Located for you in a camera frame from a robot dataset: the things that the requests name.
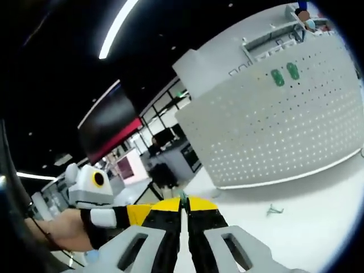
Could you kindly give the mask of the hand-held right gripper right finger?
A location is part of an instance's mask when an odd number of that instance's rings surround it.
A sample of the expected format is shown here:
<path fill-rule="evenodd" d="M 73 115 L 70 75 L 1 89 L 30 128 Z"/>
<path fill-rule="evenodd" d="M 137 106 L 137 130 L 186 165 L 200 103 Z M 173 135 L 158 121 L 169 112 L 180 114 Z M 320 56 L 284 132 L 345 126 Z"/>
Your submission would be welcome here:
<path fill-rule="evenodd" d="M 287 272 L 271 250 L 239 226 L 230 226 L 217 205 L 187 198 L 188 246 L 196 272 Z"/>

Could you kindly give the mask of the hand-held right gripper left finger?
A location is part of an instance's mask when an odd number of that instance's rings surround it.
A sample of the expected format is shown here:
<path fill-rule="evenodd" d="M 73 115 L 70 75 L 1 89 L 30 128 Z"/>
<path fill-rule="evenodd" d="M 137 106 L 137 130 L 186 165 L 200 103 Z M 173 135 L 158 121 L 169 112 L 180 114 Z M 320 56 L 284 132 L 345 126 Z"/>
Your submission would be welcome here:
<path fill-rule="evenodd" d="M 131 226 L 100 248 L 95 272 L 173 272 L 180 250 L 181 199 L 128 205 Z"/>

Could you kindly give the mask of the person's left hand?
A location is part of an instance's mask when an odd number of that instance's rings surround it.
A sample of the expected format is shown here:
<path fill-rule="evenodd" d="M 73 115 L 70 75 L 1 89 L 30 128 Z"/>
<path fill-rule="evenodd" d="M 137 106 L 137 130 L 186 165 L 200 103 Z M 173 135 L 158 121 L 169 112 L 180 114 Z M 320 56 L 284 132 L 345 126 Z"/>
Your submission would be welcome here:
<path fill-rule="evenodd" d="M 86 252 L 93 249 L 78 209 L 66 209 L 48 221 L 46 231 L 64 250 Z"/>

